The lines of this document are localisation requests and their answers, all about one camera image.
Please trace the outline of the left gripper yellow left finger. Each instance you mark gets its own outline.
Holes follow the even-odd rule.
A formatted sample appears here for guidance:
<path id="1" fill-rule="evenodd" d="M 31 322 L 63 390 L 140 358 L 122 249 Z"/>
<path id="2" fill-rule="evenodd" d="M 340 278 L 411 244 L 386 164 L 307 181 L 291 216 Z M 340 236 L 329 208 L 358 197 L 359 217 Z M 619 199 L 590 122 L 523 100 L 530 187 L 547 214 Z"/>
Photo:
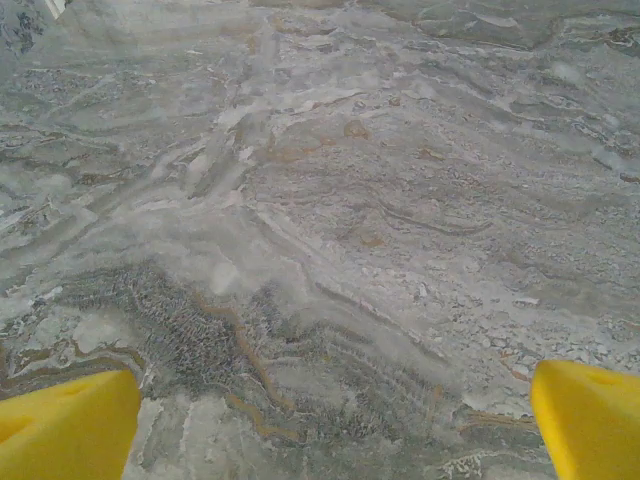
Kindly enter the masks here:
<path id="1" fill-rule="evenodd" d="M 0 480 L 121 480 L 140 406 L 128 370 L 0 401 Z"/>

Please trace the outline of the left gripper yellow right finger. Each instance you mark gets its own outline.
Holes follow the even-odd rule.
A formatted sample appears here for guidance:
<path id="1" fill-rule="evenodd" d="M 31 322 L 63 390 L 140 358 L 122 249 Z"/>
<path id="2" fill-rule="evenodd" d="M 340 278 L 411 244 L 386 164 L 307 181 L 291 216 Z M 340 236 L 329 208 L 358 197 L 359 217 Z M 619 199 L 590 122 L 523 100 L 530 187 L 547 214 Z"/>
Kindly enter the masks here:
<path id="1" fill-rule="evenodd" d="M 640 376 L 543 360 L 530 398 L 559 480 L 640 480 Z"/>

